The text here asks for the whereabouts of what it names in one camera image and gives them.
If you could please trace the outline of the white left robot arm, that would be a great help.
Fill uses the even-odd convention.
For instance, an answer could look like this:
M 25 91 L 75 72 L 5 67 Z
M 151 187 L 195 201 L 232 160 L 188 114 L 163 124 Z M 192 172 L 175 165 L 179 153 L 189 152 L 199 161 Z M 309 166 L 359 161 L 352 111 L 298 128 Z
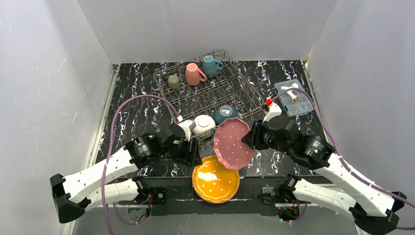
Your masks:
M 195 127 L 192 120 L 171 124 L 159 133 L 143 134 L 126 143 L 108 161 L 102 160 L 72 175 L 53 175 L 50 185 L 59 222 L 72 222 L 104 201 L 163 204 L 165 189 L 148 186 L 143 177 L 116 180 L 161 159 L 171 159 L 184 166 L 200 165 L 198 139 L 190 137 Z

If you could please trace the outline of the orange polka dot plate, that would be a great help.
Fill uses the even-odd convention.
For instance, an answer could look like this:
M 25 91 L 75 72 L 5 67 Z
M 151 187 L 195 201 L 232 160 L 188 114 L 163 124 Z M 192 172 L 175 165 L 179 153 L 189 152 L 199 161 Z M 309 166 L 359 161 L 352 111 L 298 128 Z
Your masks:
M 203 200 L 220 204 L 231 200 L 238 191 L 239 172 L 225 168 L 216 156 L 202 159 L 192 172 L 192 186 Z

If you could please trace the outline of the teal bowl beige inside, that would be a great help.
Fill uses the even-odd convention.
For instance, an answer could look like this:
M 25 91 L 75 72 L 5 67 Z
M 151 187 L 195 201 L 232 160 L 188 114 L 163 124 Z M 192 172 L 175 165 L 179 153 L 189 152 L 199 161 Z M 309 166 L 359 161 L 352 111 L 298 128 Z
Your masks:
M 238 113 L 236 109 L 229 105 L 222 105 L 218 107 L 213 113 L 213 120 L 216 125 L 220 125 L 223 121 L 228 118 L 236 118 Z

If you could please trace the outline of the blue handled mug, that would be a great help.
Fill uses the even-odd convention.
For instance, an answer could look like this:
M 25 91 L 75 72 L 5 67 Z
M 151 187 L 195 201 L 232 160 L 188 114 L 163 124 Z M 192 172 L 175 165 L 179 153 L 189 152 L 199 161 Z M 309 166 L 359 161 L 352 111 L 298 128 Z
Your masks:
M 207 55 L 203 59 L 202 71 L 207 78 L 215 77 L 223 67 L 223 62 L 214 59 L 211 55 Z

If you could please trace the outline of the pink handled mug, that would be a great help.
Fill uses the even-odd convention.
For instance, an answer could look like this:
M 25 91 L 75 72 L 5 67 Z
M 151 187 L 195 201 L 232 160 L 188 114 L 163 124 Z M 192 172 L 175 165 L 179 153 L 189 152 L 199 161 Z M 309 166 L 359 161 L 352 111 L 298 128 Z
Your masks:
M 200 82 L 206 81 L 207 77 L 202 72 L 202 70 L 198 67 L 197 64 L 189 63 L 186 66 L 185 79 L 186 79 L 187 84 L 191 86 L 196 86 Z

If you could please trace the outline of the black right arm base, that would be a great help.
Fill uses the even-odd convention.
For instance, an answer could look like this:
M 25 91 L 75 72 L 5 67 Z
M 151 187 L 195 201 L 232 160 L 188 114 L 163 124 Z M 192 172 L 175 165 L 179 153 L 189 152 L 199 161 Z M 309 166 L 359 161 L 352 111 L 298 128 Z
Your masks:
M 302 219 L 304 216 L 308 202 L 301 201 L 295 197 L 294 191 L 296 184 L 301 180 L 301 177 L 288 174 L 278 187 L 263 187 L 267 188 L 258 195 L 258 199 L 264 204 L 291 204 L 291 206 L 277 207 L 277 216 L 283 222 L 292 223 Z

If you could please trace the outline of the white bowl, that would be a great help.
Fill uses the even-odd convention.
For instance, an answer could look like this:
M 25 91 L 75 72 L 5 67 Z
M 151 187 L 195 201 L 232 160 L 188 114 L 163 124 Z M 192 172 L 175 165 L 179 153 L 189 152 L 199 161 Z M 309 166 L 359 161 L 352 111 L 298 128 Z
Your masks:
M 216 126 L 214 119 L 208 115 L 199 115 L 194 119 L 196 127 L 192 130 L 193 134 L 198 135 Z

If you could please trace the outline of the small grey cup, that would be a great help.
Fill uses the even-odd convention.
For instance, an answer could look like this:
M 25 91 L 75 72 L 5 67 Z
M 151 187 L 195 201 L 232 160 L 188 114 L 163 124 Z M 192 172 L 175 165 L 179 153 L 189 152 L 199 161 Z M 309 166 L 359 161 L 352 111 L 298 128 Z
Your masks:
M 169 89 L 172 89 L 172 90 L 178 89 L 181 85 L 180 78 L 177 74 L 170 75 L 168 77 L 167 83 L 168 83 Z

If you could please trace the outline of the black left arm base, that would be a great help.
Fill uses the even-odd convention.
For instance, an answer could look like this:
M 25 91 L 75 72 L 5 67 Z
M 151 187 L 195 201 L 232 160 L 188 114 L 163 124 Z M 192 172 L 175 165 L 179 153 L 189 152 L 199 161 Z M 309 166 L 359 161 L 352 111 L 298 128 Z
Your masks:
M 153 203 L 165 204 L 166 188 L 150 187 L 143 177 L 135 177 L 127 180 L 127 188 L 132 196 L 128 197 L 128 201 L 132 201 L 138 205 L 145 205 L 146 211 L 135 221 L 129 221 L 130 225 L 139 225 L 150 218 L 152 215 Z

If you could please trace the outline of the grey wire dish rack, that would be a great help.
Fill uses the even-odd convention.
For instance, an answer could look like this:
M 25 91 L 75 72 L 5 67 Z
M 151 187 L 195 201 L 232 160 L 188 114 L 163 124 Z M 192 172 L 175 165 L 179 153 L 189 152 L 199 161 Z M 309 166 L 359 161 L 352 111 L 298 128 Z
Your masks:
M 237 67 L 237 63 L 222 49 L 209 53 L 214 59 L 223 62 L 224 68 L 218 74 L 199 85 L 191 86 L 185 81 L 185 68 L 189 63 L 202 65 L 204 56 L 184 62 L 168 64 L 164 69 L 156 69 L 153 78 L 161 96 L 168 100 L 185 120 L 193 120 L 199 115 L 213 116 L 214 111 L 229 105 L 236 109 L 238 118 L 251 125 L 261 113 L 264 99 L 255 85 Z M 181 85 L 172 90 L 168 87 L 168 77 L 177 74 Z

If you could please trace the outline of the pink polka dot plate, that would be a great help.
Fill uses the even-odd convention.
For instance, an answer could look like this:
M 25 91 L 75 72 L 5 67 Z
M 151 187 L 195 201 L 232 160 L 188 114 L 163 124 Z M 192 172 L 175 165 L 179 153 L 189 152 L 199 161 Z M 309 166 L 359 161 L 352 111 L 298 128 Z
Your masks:
M 239 171 L 251 162 L 254 149 L 242 141 L 249 131 L 249 125 L 236 117 L 218 125 L 214 134 L 214 151 L 225 168 Z

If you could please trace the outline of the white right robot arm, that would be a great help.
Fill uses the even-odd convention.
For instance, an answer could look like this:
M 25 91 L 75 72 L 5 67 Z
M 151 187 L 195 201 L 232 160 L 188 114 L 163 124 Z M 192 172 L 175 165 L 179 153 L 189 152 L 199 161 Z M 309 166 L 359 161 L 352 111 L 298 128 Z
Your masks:
M 302 134 L 292 120 L 256 121 L 242 141 L 256 150 L 272 148 L 283 152 L 293 162 L 338 187 L 338 190 L 331 190 L 288 174 L 273 192 L 261 195 L 263 200 L 314 203 L 343 214 L 371 235 L 385 235 L 398 229 L 397 211 L 406 205 L 406 196 L 378 187 L 348 165 L 328 142 L 318 136 Z

